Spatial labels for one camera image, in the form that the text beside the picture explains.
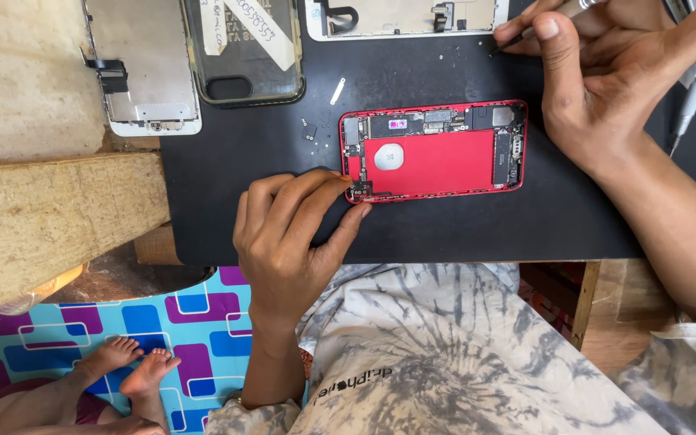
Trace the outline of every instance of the colorful floor mat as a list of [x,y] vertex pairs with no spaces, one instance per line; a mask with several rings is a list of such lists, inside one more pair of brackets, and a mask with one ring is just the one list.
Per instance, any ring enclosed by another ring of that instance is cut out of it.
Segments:
[[[244,382],[251,351],[249,286],[237,267],[169,295],[124,302],[38,305],[0,315],[0,389],[40,376],[60,377],[99,344],[133,337],[149,353],[166,348],[182,358],[161,384],[175,433],[202,433],[209,410]],[[118,391],[133,366],[112,371],[88,391],[129,412]]]

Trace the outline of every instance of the gray tie-dye t-shirt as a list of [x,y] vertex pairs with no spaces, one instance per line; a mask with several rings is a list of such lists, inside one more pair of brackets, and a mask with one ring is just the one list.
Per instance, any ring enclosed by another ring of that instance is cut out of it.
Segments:
[[696,326],[656,337],[617,387],[518,282],[514,264],[343,266],[297,328],[304,407],[229,401],[206,434],[696,433]]

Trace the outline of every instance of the red iphone housing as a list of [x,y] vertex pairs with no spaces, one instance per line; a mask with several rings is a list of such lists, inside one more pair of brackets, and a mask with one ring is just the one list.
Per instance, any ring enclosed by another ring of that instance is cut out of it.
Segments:
[[520,100],[352,112],[340,119],[352,203],[515,191],[523,183]]

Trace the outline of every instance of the child's foot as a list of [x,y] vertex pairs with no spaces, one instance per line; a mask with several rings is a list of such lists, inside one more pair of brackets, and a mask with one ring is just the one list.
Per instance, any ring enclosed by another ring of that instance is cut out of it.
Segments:
[[122,381],[120,392],[130,399],[157,395],[160,393],[160,381],[180,362],[181,358],[171,358],[171,352],[165,349],[152,349],[139,367]]
[[77,362],[72,373],[82,373],[92,384],[108,372],[128,365],[142,356],[144,349],[137,349],[138,346],[139,342],[133,338],[112,338],[92,354]]

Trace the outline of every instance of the hand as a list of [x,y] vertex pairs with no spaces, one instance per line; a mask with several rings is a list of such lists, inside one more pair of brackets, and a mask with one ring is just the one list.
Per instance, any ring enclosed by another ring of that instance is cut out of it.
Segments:
[[350,184],[350,176],[314,170],[255,181],[240,195],[233,244],[251,284],[255,328],[290,334],[343,263],[369,203],[351,208],[323,246],[310,248],[310,242]]
[[140,416],[130,416],[106,425],[112,435],[166,435],[158,423]]
[[508,51],[542,56],[547,133],[597,179],[656,146],[643,127],[696,61],[696,11],[675,26],[661,0],[611,0],[576,17],[578,32],[547,12],[561,2],[540,0],[495,35],[501,44],[533,23],[537,39]]

